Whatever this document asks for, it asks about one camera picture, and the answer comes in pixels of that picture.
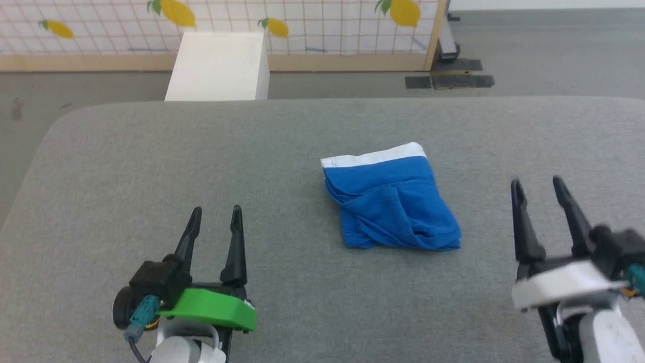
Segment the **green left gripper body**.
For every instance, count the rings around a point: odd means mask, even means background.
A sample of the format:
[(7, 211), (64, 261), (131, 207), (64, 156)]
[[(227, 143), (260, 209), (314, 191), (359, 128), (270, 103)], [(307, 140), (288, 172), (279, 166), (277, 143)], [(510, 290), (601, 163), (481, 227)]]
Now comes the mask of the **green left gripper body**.
[(187, 287), (172, 306), (164, 304), (158, 315), (235, 331), (255, 331), (256, 310), (248, 301), (245, 287), (242, 282)]

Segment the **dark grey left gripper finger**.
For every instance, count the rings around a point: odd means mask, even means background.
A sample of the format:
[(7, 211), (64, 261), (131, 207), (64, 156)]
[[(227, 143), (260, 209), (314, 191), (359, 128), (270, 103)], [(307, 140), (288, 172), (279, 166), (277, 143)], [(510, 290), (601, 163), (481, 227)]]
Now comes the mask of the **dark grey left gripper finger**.
[(190, 276), (195, 241), (200, 235), (202, 212), (203, 210), (201, 206), (197, 206), (193, 209), (184, 232), (180, 237), (180, 241), (175, 249), (174, 260), (177, 262), (180, 272), (186, 276)]
[(235, 205), (230, 223), (232, 238), (228, 250), (226, 264), (220, 273), (223, 285), (246, 285), (248, 283), (245, 238), (242, 208)]

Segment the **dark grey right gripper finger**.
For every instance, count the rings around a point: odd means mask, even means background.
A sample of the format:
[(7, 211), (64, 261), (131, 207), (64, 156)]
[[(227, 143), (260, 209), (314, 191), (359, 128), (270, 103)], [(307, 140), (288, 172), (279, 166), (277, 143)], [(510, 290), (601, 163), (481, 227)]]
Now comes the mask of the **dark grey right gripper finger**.
[(562, 177), (555, 175), (552, 181), (557, 202), (566, 214), (572, 238), (572, 255), (574, 257), (589, 257), (595, 250), (595, 243), (589, 237), (592, 227)]
[(518, 178), (511, 182), (510, 189), (513, 211), (514, 257), (519, 263), (544, 261), (546, 251), (538, 242), (528, 213), (528, 199)]

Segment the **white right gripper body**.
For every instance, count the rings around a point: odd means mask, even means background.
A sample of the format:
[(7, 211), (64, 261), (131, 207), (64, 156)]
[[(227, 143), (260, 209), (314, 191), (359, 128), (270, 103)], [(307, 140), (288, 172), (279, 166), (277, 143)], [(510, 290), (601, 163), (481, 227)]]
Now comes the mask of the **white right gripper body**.
[(511, 288), (513, 306), (527, 311), (555, 303), (594, 304), (625, 297), (626, 282), (612, 281), (589, 260), (570, 262), (532, 276), (532, 264), (520, 263)]

